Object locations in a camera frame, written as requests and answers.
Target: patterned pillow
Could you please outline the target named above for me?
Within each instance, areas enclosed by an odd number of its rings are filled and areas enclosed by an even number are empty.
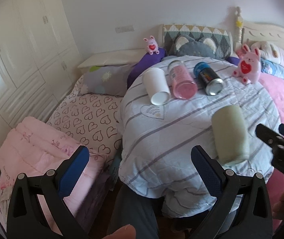
[[[261,58],[262,72],[284,79],[284,67]]]
[[[172,47],[181,35],[190,36],[195,40],[200,40],[203,37],[211,38],[216,44],[216,58],[227,59],[231,54],[232,41],[226,30],[196,25],[170,24],[163,26],[163,44],[168,55],[173,55]]]
[[[127,79],[134,64],[116,66],[93,66],[84,74],[79,95],[87,93],[124,96]]]

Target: pink bunny plush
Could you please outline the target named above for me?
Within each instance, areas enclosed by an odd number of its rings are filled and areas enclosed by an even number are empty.
[[[150,55],[153,55],[153,52],[155,52],[157,55],[160,54],[157,42],[153,36],[150,36],[150,39],[144,38],[144,41],[147,42],[146,51],[149,52]]]
[[[261,56],[259,49],[255,48],[250,51],[248,45],[244,44],[243,49],[246,51],[244,58],[239,62],[237,69],[233,71],[234,77],[242,77],[243,84],[256,83],[261,74]]]

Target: white duvet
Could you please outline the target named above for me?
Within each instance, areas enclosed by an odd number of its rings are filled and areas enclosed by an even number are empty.
[[[280,117],[268,92],[260,83],[244,86],[230,77],[234,66],[228,62],[199,57],[181,57],[192,72],[196,63],[205,61],[224,80],[225,88],[217,96],[207,96],[201,84],[198,93],[188,101],[172,99],[163,106],[150,104],[142,77],[138,77],[121,103],[118,130],[123,135],[120,179],[137,194],[159,198],[165,196],[163,213],[171,217],[192,216],[210,209],[211,197],[190,160],[192,147],[201,145],[212,158],[217,158],[211,117],[218,109],[239,104],[250,134],[248,161],[224,166],[237,174],[252,176],[261,172],[268,180],[273,167],[270,148],[255,136],[263,123],[277,130]],[[167,74],[167,60],[153,67]],[[237,198],[232,211],[238,207]]]

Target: cylindrical object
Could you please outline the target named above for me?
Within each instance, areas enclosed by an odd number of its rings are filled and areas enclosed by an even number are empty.
[[[239,105],[226,106],[215,112],[212,127],[221,164],[233,165],[248,160],[248,131]]]
[[[176,98],[188,100],[197,92],[197,84],[189,74],[189,70],[180,60],[172,61],[168,67],[172,81],[172,91]]]
[[[162,69],[149,68],[143,74],[142,82],[152,104],[163,105],[171,99],[171,92]]]
[[[224,81],[205,62],[199,62],[194,67],[194,75],[203,82],[207,95],[217,95],[224,88]]]

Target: gray pillow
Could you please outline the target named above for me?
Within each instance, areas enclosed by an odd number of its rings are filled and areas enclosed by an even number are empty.
[[[118,66],[93,66],[83,76],[79,96],[87,93],[124,96],[127,79],[134,64]]]
[[[216,58],[213,50],[208,45],[195,41],[195,39],[187,35],[181,35],[176,39],[174,44],[174,55],[178,57],[187,55]]]

